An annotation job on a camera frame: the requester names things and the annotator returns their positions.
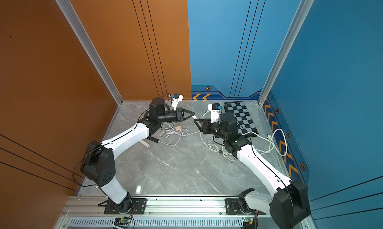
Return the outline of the pink electric toothbrush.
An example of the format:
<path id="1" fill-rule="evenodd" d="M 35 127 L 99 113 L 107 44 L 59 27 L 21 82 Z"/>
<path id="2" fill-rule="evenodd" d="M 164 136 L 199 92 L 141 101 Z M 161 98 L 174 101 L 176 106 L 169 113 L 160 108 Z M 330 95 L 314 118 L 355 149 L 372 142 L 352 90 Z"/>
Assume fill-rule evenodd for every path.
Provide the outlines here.
<path id="1" fill-rule="evenodd" d="M 145 146 L 146 148 L 150 148 L 150 147 L 151 147 L 151 145 L 150 145 L 149 143 L 147 143 L 146 141 L 144 141 L 144 140 L 140 140 L 140 143 L 141 143 L 143 146 Z"/>

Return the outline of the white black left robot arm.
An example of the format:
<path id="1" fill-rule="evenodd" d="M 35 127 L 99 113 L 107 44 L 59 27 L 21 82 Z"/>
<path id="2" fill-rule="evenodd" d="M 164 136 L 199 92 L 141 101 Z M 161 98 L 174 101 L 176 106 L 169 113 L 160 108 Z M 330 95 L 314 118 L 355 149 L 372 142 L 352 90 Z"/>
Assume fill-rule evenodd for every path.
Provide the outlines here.
<path id="1" fill-rule="evenodd" d="M 175 94 L 172 104 L 168 105 L 164 98 L 156 97 L 132 127 L 110 139 L 88 144 L 79 162 L 80 171 L 107 196 L 108 203 L 118 213 L 132 213 L 133 202 L 115 176 L 115 160 L 134 144 L 156 133 L 162 123 L 182 122 L 195 116 L 194 112 L 178 107 L 180 99 L 181 96 Z"/>

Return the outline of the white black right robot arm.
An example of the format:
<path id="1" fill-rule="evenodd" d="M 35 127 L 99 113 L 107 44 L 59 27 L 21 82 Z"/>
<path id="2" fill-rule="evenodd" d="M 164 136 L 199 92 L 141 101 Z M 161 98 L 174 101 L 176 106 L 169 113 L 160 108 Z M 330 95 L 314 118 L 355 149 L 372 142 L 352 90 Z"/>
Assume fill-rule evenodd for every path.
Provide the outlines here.
<path id="1" fill-rule="evenodd" d="M 240 193 L 238 207 L 241 212 L 261 211 L 270 215 L 281 229 L 292 229 L 311 215 L 307 186 L 299 180 L 292 181 L 264 159 L 251 139 L 239 133 L 232 113 L 222 114 L 219 122 L 199 118 L 194 123 L 201 133 L 222 139 L 228 153 L 247 166 L 268 190 L 269 195 L 257 194 L 253 188 Z"/>

